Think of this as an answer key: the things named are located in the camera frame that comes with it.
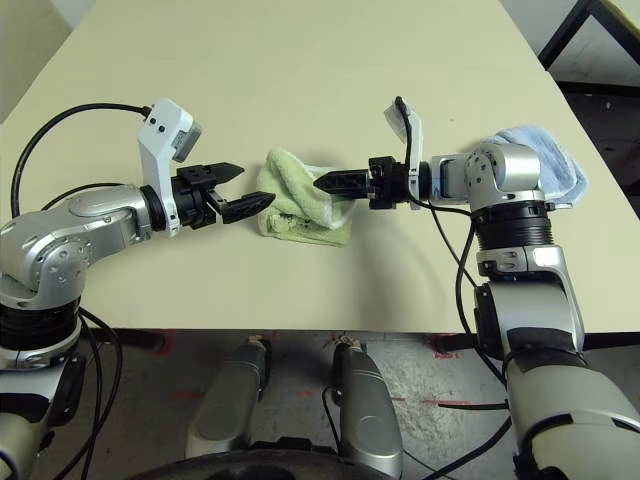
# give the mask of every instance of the black cable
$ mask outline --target black cable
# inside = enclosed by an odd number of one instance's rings
[[[460,265],[460,259],[458,258],[458,255],[456,255],[456,251],[451,246],[451,243],[449,242],[447,235],[444,233],[444,229],[440,224],[440,219],[438,218],[438,214],[435,212],[435,210],[431,210],[431,215],[433,216],[433,221],[436,222],[436,227],[438,227],[438,232],[440,232],[440,236],[442,237],[444,244],[449,249],[449,253],[451,253],[451,256],[455,260],[456,264]],[[464,275],[465,277],[467,277],[467,280],[469,280],[469,283],[473,288],[476,288],[478,286],[476,282],[473,281],[473,278],[471,277],[471,275],[469,275],[469,272],[467,271],[466,267],[464,268]]]
[[[407,191],[407,197],[409,198],[410,201],[412,201],[416,205],[420,205],[422,208],[426,208],[426,209],[431,210],[431,211],[448,212],[448,213],[459,213],[460,215],[464,215],[465,217],[470,217],[471,216],[471,213],[467,212],[466,210],[462,210],[461,208],[437,207],[437,206],[432,205],[430,203],[421,202],[416,197],[414,197],[413,194],[411,192],[409,192],[409,191]]]
[[[327,418],[329,419],[329,425],[331,426],[331,433],[333,433],[333,439],[336,442],[336,449],[338,453],[340,453],[340,437],[338,437],[338,431],[336,430],[336,425],[333,423],[333,417],[331,416],[331,412],[329,411],[329,406],[327,405],[327,393],[331,391],[336,391],[337,389],[334,387],[325,387],[322,390],[322,406],[324,407],[324,413],[326,413]]]
[[[45,123],[40,129],[31,137],[24,147],[24,150],[18,158],[15,170],[13,171],[13,178],[11,180],[11,216],[13,218],[20,215],[20,180],[22,179],[22,173],[27,165],[29,156],[33,152],[38,142],[46,135],[46,133],[55,127],[65,118],[70,117],[79,112],[85,112],[87,110],[125,110],[129,112],[139,113],[143,117],[147,117],[151,112],[149,107],[136,107],[133,105],[124,105],[121,103],[88,103],[85,105],[78,105],[76,107],[65,110],[59,113],[47,123]]]
[[[64,200],[68,196],[73,195],[74,193],[81,192],[83,190],[89,190],[90,188],[100,188],[100,187],[119,187],[120,185],[122,185],[122,183],[115,183],[115,182],[99,182],[99,183],[89,183],[87,185],[81,185],[80,187],[72,188],[71,190],[67,190],[64,193],[61,193],[56,198],[54,198],[49,203],[47,203],[44,207],[42,207],[41,210],[49,210],[60,200]]]
[[[100,422],[100,410],[101,410],[101,402],[102,402],[102,359],[100,358],[100,351],[98,350],[98,344],[96,342],[89,325],[87,325],[84,317],[79,314],[78,318],[80,323],[82,324],[82,329],[84,330],[87,340],[89,341],[89,346],[91,347],[91,351],[93,352],[93,361],[96,364],[96,405],[93,411],[93,426],[91,427],[91,436],[90,445],[87,453],[84,457],[84,466],[82,467],[82,476],[81,480],[86,480],[89,475],[89,467],[91,465],[91,459],[93,458],[93,451],[96,445],[96,438],[98,436],[98,422]]]
[[[451,410],[509,410],[507,402],[502,403],[478,403],[475,405],[452,405],[450,403],[439,403],[440,408],[450,408]]]
[[[442,478],[447,473],[453,472],[455,469],[460,468],[466,463],[469,463],[471,460],[478,458],[480,455],[489,451],[496,443],[498,443],[500,439],[504,437],[504,434],[509,431],[509,428],[511,428],[511,417],[507,418],[500,426],[498,431],[494,433],[491,438],[489,438],[489,440],[484,442],[482,445],[471,450],[469,453],[463,455],[459,459],[454,460],[449,465],[446,465],[441,469],[433,472],[432,474],[427,475],[422,480],[435,480],[436,478]]]
[[[462,273],[464,272],[464,266],[467,263],[467,258],[469,257],[469,250],[471,250],[471,243],[473,242],[473,236],[475,234],[475,226],[473,223],[469,226],[469,234],[467,235],[467,241],[464,244],[464,249],[462,250],[462,255],[460,256],[460,263],[458,263],[458,270],[456,272],[456,307],[458,309],[458,316],[460,317],[460,323],[462,323],[462,328],[467,335],[471,336],[471,329],[469,328],[469,322],[467,322],[467,317],[464,314],[464,305],[462,304]],[[504,386],[507,385],[507,382],[504,376],[500,373],[500,370],[496,368],[496,366],[491,363],[489,357],[485,355],[485,353],[475,345],[473,349],[476,351],[480,360],[484,362],[487,368],[493,373],[493,375],[502,383]]]
[[[407,162],[407,165],[408,165],[409,159],[411,157],[411,142],[412,142],[411,124],[409,123],[409,114],[407,113],[407,106],[402,100],[402,97],[396,97],[395,105],[398,107],[398,110],[401,113],[402,121],[404,122],[404,127],[407,132],[407,150],[405,152],[405,162]],[[420,205],[421,207],[427,208],[432,212],[444,211],[444,212],[460,213],[462,215],[471,216],[471,214],[466,210],[460,210],[458,208],[436,207],[429,203],[421,202],[420,200],[415,198],[411,194],[411,192],[407,192],[407,195],[409,197],[409,200],[411,200],[413,203],[415,203],[416,205]],[[469,323],[467,322],[467,318],[465,317],[464,307],[462,305],[462,276],[464,273],[466,273],[465,265],[467,263],[467,257],[469,256],[469,250],[471,249],[471,243],[473,241],[475,227],[473,226],[473,223],[471,223],[471,227],[469,229],[469,235],[467,236],[467,242],[465,243],[462,256],[458,260],[457,255],[455,255],[455,251],[453,250],[453,247],[451,246],[448,239],[446,238],[446,235],[444,234],[444,230],[442,230],[442,226],[439,224],[440,222],[438,221],[436,225],[439,226],[440,234],[443,236],[443,239],[445,239],[445,243],[447,244],[449,251],[454,256],[454,259],[456,259],[458,263],[458,270],[456,272],[456,306],[458,308],[458,315],[460,317],[460,323],[462,323],[462,328],[464,328],[465,333],[470,336],[471,329],[469,328]],[[467,273],[467,278],[469,279],[469,281],[473,281],[468,273]],[[503,385],[506,386],[506,381],[504,377],[500,374],[500,371],[496,368],[496,366],[493,363],[491,363],[491,360],[489,360],[489,358],[484,354],[484,352],[482,352],[477,346],[474,346],[474,350],[476,351],[480,359],[484,362],[484,364],[487,366],[487,368],[489,368],[491,373],[493,373],[493,375]]]
[[[413,460],[414,462],[416,462],[419,465],[422,465],[424,468],[426,468],[427,470],[431,470],[432,472],[435,472],[436,469],[427,465],[426,463],[424,463],[422,460],[420,460],[418,457],[416,457],[415,455],[411,454],[406,448],[403,448],[402,451],[404,452],[404,454],[409,457],[411,460]],[[449,480],[456,480],[453,477],[450,477],[449,475],[445,475],[444,478],[448,478]]]
[[[113,407],[113,402],[115,400],[116,394],[118,393],[118,387],[120,385],[120,378],[122,376],[122,344],[120,343],[120,339],[116,332],[107,325],[105,322],[96,317],[93,313],[89,312],[83,307],[80,307],[79,314],[96,324],[98,327],[104,330],[104,332],[109,337],[109,340],[113,344],[116,352],[116,367],[115,372],[113,374],[113,383],[111,384],[111,391],[109,392],[109,397],[107,398],[107,403],[105,404],[102,415],[100,416],[100,421],[98,422],[98,426],[96,429],[96,436],[100,433],[102,426],[104,425],[109,413],[111,412],[111,407]],[[53,478],[53,480],[62,480],[64,477],[68,475],[68,473],[73,470],[73,468],[78,464],[78,462],[82,459],[84,454],[89,450],[91,444],[92,437],[89,437],[87,441],[82,445],[82,448],[76,453],[76,455],[71,459],[69,463]]]

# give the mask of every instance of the concrete floor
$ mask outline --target concrete floor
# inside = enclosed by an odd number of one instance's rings
[[[221,360],[251,332],[178,331],[164,354],[125,349],[125,369],[113,412],[97,443],[90,478],[126,478],[182,458],[188,422]],[[280,436],[309,438],[332,445],[320,392],[327,385],[332,338],[342,332],[266,332],[273,344],[271,381],[253,422],[253,440]],[[352,333],[368,344],[386,378],[407,450],[437,468],[483,443],[506,418],[505,412],[443,409],[437,401],[499,402],[505,393],[473,351],[441,356],[429,337],[411,334]],[[108,345],[101,352],[106,378],[113,369]],[[592,366],[609,375],[640,409],[640,347],[587,352]],[[34,479],[51,478],[88,435],[95,376],[89,370],[80,410],[58,429],[40,457]],[[337,408],[331,406],[334,419]],[[457,479],[515,478],[513,432],[490,452],[452,474]],[[428,471],[405,457],[405,479]],[[79,469],[68,477],[80,478]]]

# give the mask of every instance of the table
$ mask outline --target table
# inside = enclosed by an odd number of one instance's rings
[[[1,219],[25,142],[75,104],[172,98],[203,127],[189,163],[246,168],[220,189],[234,198],[275,146],[315,165],[402,158],[382,115],[399,94],[423,119],[425,156],[522,123],[553,132],[592,183],[552,215],[586,330],[637,330],[640,223],[496,0],[99,1],[3,126]],[[139,185],[139,126],[123,112],[59,125],[26,169],[23,211],[88,182]],[[462,248],[467,220],[441,218]],[[345,248],[265,238],[255,219],[158,236],[93,266],[83,304],[114,327],[456,332],[455,270],[429,214],[363,202]]]

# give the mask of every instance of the blue towel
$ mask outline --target blue towel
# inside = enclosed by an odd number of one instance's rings
[[[540,159],[540,184],[547,200],[575,205],[589,187],[589,179],[575,159],[542,127],[519,125],[487,139],[489,143],[516,143],[531,147]]]

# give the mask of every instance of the green towel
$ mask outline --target green towel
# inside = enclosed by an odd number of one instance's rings
[[[258,175],[258,190],[276,199],[258,214],[263,235],[295,242],[342,246],[351,235],[353,200],[334,198],[313,186],[332,167],[305,165],[293,154],[276,148]]]

